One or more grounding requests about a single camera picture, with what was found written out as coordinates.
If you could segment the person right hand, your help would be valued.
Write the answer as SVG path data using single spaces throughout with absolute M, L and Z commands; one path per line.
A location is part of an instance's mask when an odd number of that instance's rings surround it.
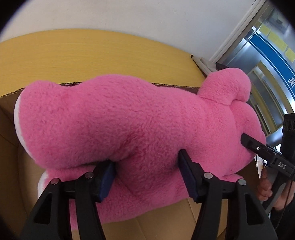
M 259 201 L 267 201 L 272 196 L 272 184 L 268 179 L 267 168 L 262 169 L 260 183 L 257 186 L 256 196 Z M 281 211 L 287 207 L 295 196 L 295 182 L 288 181 L 284 187 L 283 192 L 280 194 L 279 198 L 274 203 L 273 208 L 276 211 Z

